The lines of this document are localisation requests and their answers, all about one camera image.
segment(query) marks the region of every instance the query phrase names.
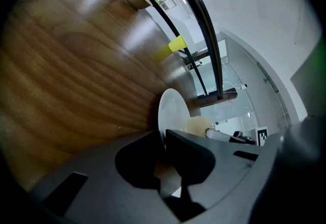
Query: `metal frame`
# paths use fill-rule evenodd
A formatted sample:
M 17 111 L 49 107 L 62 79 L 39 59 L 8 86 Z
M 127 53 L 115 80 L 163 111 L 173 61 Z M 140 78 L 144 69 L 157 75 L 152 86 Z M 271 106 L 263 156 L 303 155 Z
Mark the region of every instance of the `metal frame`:
M 160 7 L 160 5 L 155 0 L 150 0 L 153 4 L 153 7 L 159 12 L 159 14 L 162 16 L 162 18 L 165 20 L 165 22 L 168 24 L 168 26 L 171 28 L 174 35 L 177 37 L 179 36 L 179 32 L 171 22 L 171 20 L 166 15 L 165 11 Z M 203 33 L 206 46 L 211 58 L 211 63 L 213 67 L 214 77 L 215 77 L 215 84 L 216 84 L 216 97 L 218 100 L 223 98 L 223 80 L 222 80 L 222 64 L 221 64 L 221 58 L 220 58 L 220 50 L 218 46 L 218 41 L 216 39 L 215 30 L 212 24 L 212 21 L 210 19 L 210 16 L 208 14 L 208 11 L 205 7 L 205 4 L 202 0 L 187 0 L 189 6 L 194 12 L 194 15 L 197 19 L 197 22 L 199 24 L 199 27 Z M 203 79 L 201 78 L 201 75 L 198 71 L 198 68 L 195 64 L 195 61 L 190 54 L 188 48 L 184 49 L 188 60 L 192 64 L 197 77 L 200 81 L 200 84 L 204 90 L 205 95 L 207 94 Z

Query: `wood grain surface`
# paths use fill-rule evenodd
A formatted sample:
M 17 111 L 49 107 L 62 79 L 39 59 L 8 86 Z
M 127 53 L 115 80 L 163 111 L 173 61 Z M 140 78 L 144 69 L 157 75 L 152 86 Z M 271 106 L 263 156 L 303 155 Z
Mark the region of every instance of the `wood grain surface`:
M 191 74 L 145 10 L 125 0 L 18 0 L 0 45 L 0 145 L 26 190 L 80 151 L 157 129 L 175 88 L 199 115 Z

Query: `black object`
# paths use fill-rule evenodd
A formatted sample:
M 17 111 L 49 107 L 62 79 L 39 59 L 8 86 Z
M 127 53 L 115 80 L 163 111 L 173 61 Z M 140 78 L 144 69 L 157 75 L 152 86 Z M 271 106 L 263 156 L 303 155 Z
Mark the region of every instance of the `black object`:
M 177 198 L 170 196 L 164 199 L 164 202 L 169 205 L 173 213 L 180 221 L 186 221 L 203 213 L 205 209 L 199 203 L 192 202 L 190 198 Z
M 236 144 L 245 144 L 246 143 L 245 140 L 242 140 L 242 139 L 237 138 L 237 137 L 232 137 L 232 136 L 230 137 L 229 142 L 230 143 L 236 143 Z
M 261 138 L 262 138 L 262 141 L 266 140 L 266 138 L 267 138 L 267 129 L 258 130 L 257 136 L 258 136 L 258 145 L 260 146 Z
M 197 98 L 199 106 L 202 108 L 213 104 L 223 103 L 227 100 L 233 100 L 238 96 L 238 93 L 236 92 L 235 88 L 231 88 L 223 92 L 223 98 L 220 100 L 216 99 L 216 95 L 217 91 L 212 91 L 206 96 L 198 96 Z
M 268 223 L 280 219 L 291 223 L 317 223 L 324 219 L 325 122 L 325 116 L 308 117 L 284 134 L 250 223 L 261 223 L 266 216 Z
M 63 216 L 87 178 L 86 175 L 72 173 L 43 201 L 43 206 L 56 215 Z
M 242 135 L 242 132 L 241 131 L 235 131 L 234 133 L 233 133 L 233 137 L 239 137 L 239 136 L 241 136 Z
M 256 161 L 258 158 L 258 154 L 248 153 L 248 152 L 244 152 L 244 151 L 236 151 L 233 153 L 233 155 L 239 156 L 239 157 L 251 160 L 251 161 Z
M 161 138 L 151 133 L 123 147 L 115 158 L 119 174 L 138 188 L 160 190 L 159 179 L 154 177 L 157 157 L 163 151 Z
M 215 157 L 205 147 L 184 138 L 172 130 L 167 130 L 166 144 L 167 155 L 178 174 L 182 177 L 182 187 L 202 183 L 213 170 Z
M 39 199 L 26 193 L 13 179 L 0 152 L 2 223 L 73 224 L 46 209 Z

